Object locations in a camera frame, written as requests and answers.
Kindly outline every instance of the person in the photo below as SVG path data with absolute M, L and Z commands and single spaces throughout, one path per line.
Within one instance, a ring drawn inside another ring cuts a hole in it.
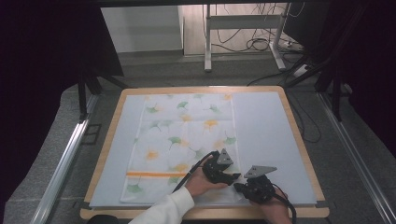
M 224 183 L 213 184 L 205 176 L 199 167 L 186 182 L 185 186 L 152 205 L 148 210 L 135 217 L 129 224 L 171 224 L 181 223 L 181 220 L 190 209 L 194 207 L 193 198 L 204 194 L 210 189 L 224 189 L 228 185 Z M 283 195 L 279 189 L 276 194 Z M 290 224 L 288 207 L 276 198 L 267 203 L 257 204 L 263 212 L 265 219 L 272 224 Z

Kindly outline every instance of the orange stripe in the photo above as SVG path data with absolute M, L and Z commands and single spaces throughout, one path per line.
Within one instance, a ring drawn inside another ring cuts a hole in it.
M 134 176 L 153 176 L 153 177 L 183 177 L 184 173 L 147 173 L 147 172 L 128 172 L 126 175 Z

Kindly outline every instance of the wooden board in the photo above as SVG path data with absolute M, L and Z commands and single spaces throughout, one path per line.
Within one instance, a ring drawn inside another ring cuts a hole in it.
M 123 104 L 125 102 L 127 95 L 134 94 L 175 94 L 175 93 L 225 93 L 225 92 L 268 92 L 268 91 L 276 91 L 281 99 L 282 105 L 285 109 L 285 113 L 288 117 L 288 121 L 290 123 L 291 130 L 293 132 L 295 141 L 299 148 L 301 157 L 303 159 L 303 163 L 305 169 L 310 178 L 312 187 L 316 194 L 318 201 L 324 201 L 323 193 L 320 189 L 320 185 L 318 183 L 317 177 L 315 175 L 315 171 L 310 162 L 309 156 L 306 152 L 303 139 L 300 136 L 299 130 L 297 128 L 297 124 L 294 120 L 294 117 L 290 110 L 290 105 L 287 101 L 286 95 L 280 87 L 190 87 L 190 88 L 153 88 L 153 89 L 132 89 L 125 90 L 122 92 L 120 96 L 119 103 L 117 105 L 113 120 L 110 124 L 106 140 L 102 149 L 102 153 L 98 160 L 96 169 L 92 176 L 92 182 L 89 186 L 88 192 L 85 197 L 85 202 L 89 203 L 91 201 L 93 192 L 95 187 L 99 181 L 101 173 L 104 169 L 106 157 L 109 153 L 110 146 L 114 137 L 115 130 L 117 128 L 118 122 L 120 120 L 120 114 L 122 111 Z M 305 207 L 297 207 L 298 217 L 326 217 L 329 215 L 329 208 L 322 207 L 316 208 L 315 206 L 305 206 Z M 133 218 L 143 212 L 145 209 L 125 209 L 125 210 L 90 210 L 87 208 L 81 209 L 81 216 L 83 218 L 90 218 L 97 214 L 108 214 L 112 216 L 116 216 L 119 218 Z M 186 219 L 200 219 L 200 218 L 242 218 L 242 219 L 250 219 L 250 218 L 261 218 L 262 213 L 258 210 L 251 207 L 228 207 L 228 208 L 193 208 L 189 213 L 184 216 Z

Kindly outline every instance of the fabric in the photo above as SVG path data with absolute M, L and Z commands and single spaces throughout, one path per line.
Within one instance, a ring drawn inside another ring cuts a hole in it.
M 147 211 L 134 218 L 129 224 L 173 224 L 180 223 L 184 214 L 194 207 L 189 191 L 182 187 L 166 195 Z
M 226 148 L 234 161 L 227 172 L 240 172 L 231 94 L 147 95 L 138 125 L 122 203 L 156 203 L 213 150 Z M 220 195 L 239 200 L 231 191 Z

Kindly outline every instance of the black cable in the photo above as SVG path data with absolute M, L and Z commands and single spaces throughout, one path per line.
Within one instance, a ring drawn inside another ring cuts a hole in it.
M 297 50 L 297 49 L 287 49 L 284 47 L 281 47 L 280 45 L 276 46 L 277 49 L 281 52 L 288 52 L 288 53 L 296 53 L 296 54 L 309 54 L 308 52 L 306 52 L 305 50 Z
M 258 81 L 260 81 L 260 80 L 263 80 L 263 79 L 266 79 L 266 78 L 269 78 L 269 77 L 281 76 L 281 75 L 286 74 L 286 73 L 288 73 L 288 72 L 289 72 L 289 70 L 284 71 L 284 72 L 281 72 L 281 73 L 276 73 L 276 74 L 272 74 L 272 75 L 269 75 L 269 76 L 265 76 L 265 77 L 259 77 L 259 78 L 257 78 L 257 79 L 254 79 L 253 81 L 250 81 L 250 82 L 247 84 L 247 86 L 250 86 L 251 84 L 253 84 L 253 83 L 255 83 L 255 82 L 258 82 Z
M 294 103 L 293 103 L 293 102 L 291 101 L 291 99 L 289 98 L 289 95 L 288 95 L 287 90 L 285 90 L 285 93 L 286 93 L 286 98 L 288 98 L 288 101 L 289 101 L 289 103 L 290 103 L 290 105 L 291 105 L 291 108 L 294 109 L 295 114 L 297 114 L 297 117 L 298 117 L 299 120 L 300 120 L 300 123 L 301 123 L 301 126 L 302 126 L 302 127 L 300 127 L 300 126 L 298 126 L 298 127 L 299 127 L 300 132 L 301 132 L 301 137 L 304 139 L 304 134 L 305 134 L 305 124 L 304 124 L 304 120 L 303 120 L 303 118 L 301 117 L 301 114 L 298 112 L 297 107 L 294 105 Z
M 279 196 L 277 194 L 273 195 L 274 198 L 280 200 L 282 203 L 284 203 L 290 210 L 291 210 L 291 223 L 295 224 L 297 222 L 297 212 L 296 209 L 294 208 L 293 204 L 289 202 L 289 200 L 283 198 L 282 196 Z
M 279 83 L 277 83 L 277 85 L 281 86 L 282 88 L 286 89 L 286 83 L 288 82 L 288 78 L 295 73 L 295 71 L 297 71 L 297 69 L 300 68 L 301 65 L 303 65 L 306 61 L 308 60 L 308 55 L 304 54 L 303 57 L 301 57 L 297 63 L 295 63 L 291 69 L 290 72 L 288 74 L 286 74 L 283 78 L 283 80 L 281 80 Z
M 263 15 L 263 12 L 264 12 L 264 10 L 265 10 L 265 4 L 264 4 L 264 7 L 263 7 L 262 9 L 261 9 L 261 4 L 258 4 L 257 7 L 260 9 L 261 14 Z M 218 13 L 218 5 L 216 5 L 216 15 L 217 15 L 217 13 Z M 204 36 L 205 36 L 205 38 L 207 38 L 207 37 L 206 37 L 206 30 L 205 30 L 204 5 L 202 5 L 202 20 L 203 20 Z M 227 43 L 228 41 L 230 41 L 231 39 L 233 39 L 241 30 L 242 30 L 242 29 L 237 30 L 231 37 L 229 37 L 229 38 L 228 38 L 227 40 L 225 40 L 225 41 L 221 40 L 220 35 L 219 35 L 219 30 L 217 30 L 219 42 L 220 42 L 221 44 Z M 265 38 L 254 38 L 254 35 L 256 34 L 256 32 L 257 32 L 257 29 L 254 31 L 253 36 L 251 37 L 251 39 L 249 39 L 249 40 L 247 41 L 247 48 L 246 48 L 246 49 L 240 49 L 240 50 L 238 50 L 238 49 L 229 49 L 229 48 L 226 48 L 226 47 L 224 47 L 224 46 L 222 46 L 222 45 L 219 45 L 219 44 L 211 44 L 211 46 L 215 46 L 215 47 L 220 47 L 220 48 L 223 48 L 223 49 L 227 49 L 228 51 L 231 51 L 231 52 L 244 52 L 244 51 L 248 51 L 248 50 L 255 50 L 255 51 L 265 51 L 265 50 L 267 50 L 267 49 L 269 48 L 269 42 L 270 42 L 270 40 L 269 40 L 269 39 L 267 40 L 267 39 L 265 39 Z M 266 43 L 267 43 L 267 46 L 266 46 L 264 49 L 258 49 L 258 48 L 256 48 L 255 44 L 257 44 L 257 43 L 262 43 L 262 42 L 266 42 Z
M 183 179 L 177 184 L 177 186 L 175 187 L 174 191 L 177 191 L 178 189 L 180 189 L 184 183 L 186 183 L 186 181 L 190 178 L 190 176 L 192 175 L 192 173 L 194 173 L 196 171 L 196 169 L 198 169 L 198 167 L 200 167 L 201 163 L 206 160 L 209 156 L 213 155 L 214 152 L 209 152 L 207 155 L 205 155 L 203 158 L 201 158 L 200 161 L 198 161 L 195 165 L 192 166 L 192 168 L 189 170 L 189 172 L 183 177 Z
M 270 30 L 267 30 L 267 29 L 261 29 L 261 30 L 264 30 L 265 32 L 267 32 L 268 33 L 268 35 L 273 35 L 273 36 L 275 36 L 276 34 L 274 34 L 274 33 L 272 33 L 271 32 L 271 29 Z M 284 38 L 282 38 L 282 37 L 280 37 L 279 39 L 281 39 L 281 40 L 284 40 L 284 41 L 288 41 L 288 42 L 290 42 L 290 43 L 292 43 L 292 44 L 300 44 L 299 42 L 296 42 L 296 41 L 289 41 L 289 40 L 287 40 L 287 39 L 284 39 Z
M 304 139 L 305 141 L 309 142 L 309 143 L 317 143 L 318 141 L 320 141 L 321 136 L 322 136 L 319 126 L 314 122 L 314 120 L 312 119 L 312 117 L 311 117 L 311 116 L 305 111 L 305 109 L 301 106 L 300 101 L 297 99 L 297 97 L 296 97 L 293 93 L 291 93 L 290 95 L 295 99 L 295 101 L 297 102 L 298 106 L 305 112 L 305 114 L 306 114 L 306 115 L 308 116 L 308 118 L 314 123 L 316 129 L 318 130 L 318 139 L 309 140 L 309 139 L 307 139 L 307 138 L 304 137 L 304 134 L 302 134 L 303 139 Z
M 276 184 L 272 184 L 275 187 L 277 187 L 280 192 L 282 192 L 283 196 L 280 196 L 276 193 L 274 193 L 273 197 L 280 200 L 282 203 L 284 203 L 290 210 L 291 210 L 291 223 L 295 224 L 297 222 L 297 212 L 296 209 L 294 208 L 293 204 L 290 203 L 290 201 L 288 200 L 288 197 L 286 196 L 285 192 L 283 192 L 283 190 Z
M 302 54 L 302 53 L 297 53 L 297 52 L 285 52 L 285 53 L 282 53 L 282 59 L 283 59 L 284 61 L 286 61 L 286 62 L 288 62 L 288 63 L 297 63 L 298 60 L 297 60 L 296 62 L 292 62 L 290 59 L 287 59 L 287 58 L 285 57 L 285 55 L 289 55 L 289 54 Z

